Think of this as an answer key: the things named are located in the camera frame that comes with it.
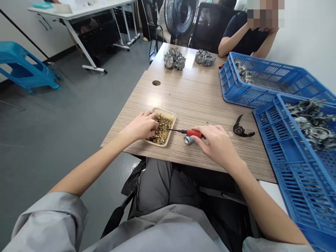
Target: small tray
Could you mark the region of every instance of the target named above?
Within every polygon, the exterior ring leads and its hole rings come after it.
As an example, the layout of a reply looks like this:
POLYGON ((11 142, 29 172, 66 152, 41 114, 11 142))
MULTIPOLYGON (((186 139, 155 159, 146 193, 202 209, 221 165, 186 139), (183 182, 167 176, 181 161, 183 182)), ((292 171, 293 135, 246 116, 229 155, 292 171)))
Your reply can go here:
MULTIPOLYGON (((161 114, 162 117, 164 118, 168 118, 169 120, 171 120, 173 123, 171 124, 171 127, 170 129, 172 129, 174 127, 174 124, 175 124, 175 121, 176 121, 176 114, 172 113, 172 112, 169 112, 167 110, 164 110, 164 109, 161 109, 161 108, 153 108, 152 111, 158 115, 161 114)), ((143 141, 147 142, 147 143, 150 143, 150 144, 153 144, 153 145, 156 145, 156 146, 159 146, 159 147, 166 147, 168 141, 169 141, 169 137, 170 137, 170 134, 172 133, 172 131, 169 131, 168 132, 168 136, 167 136, 167 139, 165 141, 165 143, 163 145, 160 145, 158 143, 153 143, 151 141, 148 141, 146 139, 143 139, 143 141)))

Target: blue crate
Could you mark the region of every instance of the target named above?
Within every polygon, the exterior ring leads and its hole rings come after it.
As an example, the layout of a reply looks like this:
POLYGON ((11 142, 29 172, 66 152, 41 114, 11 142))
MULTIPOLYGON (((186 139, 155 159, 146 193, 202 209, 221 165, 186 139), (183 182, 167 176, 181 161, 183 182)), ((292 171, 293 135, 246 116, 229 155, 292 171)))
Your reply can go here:
MULTIPOLYGON (((315 152, 307 142, 285 105, 302 100, 280 93, 253 115, 290 217, 319 251, 336 251, 336 151, 315 152)), ((334 104, 323 105, 336 114, 334 104)), ((336 132, 336 122, 328 126, 336 132)))
POLYGON ((336 96, 305 69, 230 52, 219 78, 225 101, 258 109, 280 92, 336 103, 336 96), (253 85, 241 80, 234 59, 251 71, 253 85))

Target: wood grain table surface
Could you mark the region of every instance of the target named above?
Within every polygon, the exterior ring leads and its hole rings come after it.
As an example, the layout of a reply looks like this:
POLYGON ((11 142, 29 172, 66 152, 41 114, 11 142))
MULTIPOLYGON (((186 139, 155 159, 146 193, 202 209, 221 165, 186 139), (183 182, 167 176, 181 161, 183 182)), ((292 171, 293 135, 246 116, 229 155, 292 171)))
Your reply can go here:
POLYGON ((156 57, 154 58, 153 62, 151 63, 147 71, 151 72, 156 76, 171 75, 192 81, 220 85, 218 67, 220 65, 223 65, 226 62, 227 58, 226 57, 219 58, 218 55, 216 55, 217 59, 215 61, 214 66, 206 68, 204 66, 198 65, 195 62, 195 56, 197 51, 198 50, 192 48, 163 43, 163 45, 161 46, 159 52, 157 53, 156 57), (175 48, 175 47, 178 47, 182 55, 186 57, 185 67, 183 68, 182 71, 167 69, 164 66, 165 65, 163 62, 164 55, 169 51, 169 48, 175 48))
MULTIPOLYGON (((162 71, 156 74, 152 71, 144 72, 101 146, 104 147, 109 143, 141 111, 152 110, 154 107, 177 115, 175 129, 190 129, 196 125, 207 124, 222 125, 239 156, 248 164, 256 179, 276 183, 252 109, 225 102, 219 84, 180 78, 174 74, 163 74, 162 71), (152 84, 154 80, 160 81, 161 84, 154 86, 152 84), (233 133, 233 125, 241 114, 244 116, 240 124, 247 132, 254 131, 255 136, 243 138, 233 133)), ((172 132, 166 147, 157 147, 139 140, 124 151, 225 172, 222 167, 205 156, 195 143, 185 145, 183 137, 181 133, 172 132)))

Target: floor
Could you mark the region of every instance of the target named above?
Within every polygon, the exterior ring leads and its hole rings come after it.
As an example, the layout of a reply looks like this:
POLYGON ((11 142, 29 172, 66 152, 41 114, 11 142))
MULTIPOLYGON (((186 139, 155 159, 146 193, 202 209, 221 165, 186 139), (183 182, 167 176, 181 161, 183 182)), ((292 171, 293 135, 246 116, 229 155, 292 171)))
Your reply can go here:
MULTIPOLYGON (((81 66, 77 52, 56 62, 61 90, 17 85, 0 93, 0 250, 10 240, 15 221, 61 178, 100 149, 108 130, 149 67, 149 42, 118 50, 102 65, 101 76, 81 66)), ((82 196, 89 210, 81 251, 100 238, 112 213, 124 200, 120 191, 139 160, 121 153, 82 196)))

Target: lap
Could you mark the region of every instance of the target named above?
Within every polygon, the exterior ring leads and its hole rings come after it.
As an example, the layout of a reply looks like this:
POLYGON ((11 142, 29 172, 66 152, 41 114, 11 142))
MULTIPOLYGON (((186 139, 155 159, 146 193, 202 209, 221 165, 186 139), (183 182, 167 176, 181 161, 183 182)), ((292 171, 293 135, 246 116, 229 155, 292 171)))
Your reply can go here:
POLYGON ((129 217, 146 215, 170 204, 199 207, 199 203, 198 190, 187 175, 175 170, 171 162, 147 158, 129 217))

